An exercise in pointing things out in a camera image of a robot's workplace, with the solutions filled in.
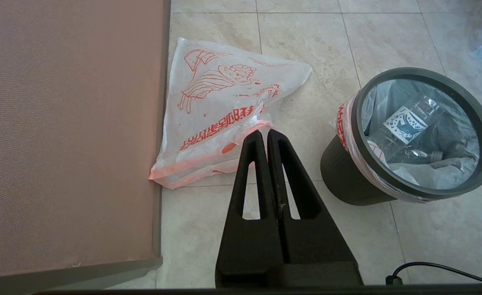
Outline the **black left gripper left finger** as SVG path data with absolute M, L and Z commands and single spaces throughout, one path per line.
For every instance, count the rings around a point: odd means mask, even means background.
M 254 163 L 259 220 L 243 218 L 247 177 Z M 269 270 L 284 263 L 274 191 L 262 133 L 243 141 L 239 165 L 216 260 L 217 287 L 267 287 Z

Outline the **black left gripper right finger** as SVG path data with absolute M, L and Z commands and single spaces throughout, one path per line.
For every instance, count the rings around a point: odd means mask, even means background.
M 282 246 L 273 287 L 362 286 L 357 260 L 288 138 L 271 129 L 268 164 Z

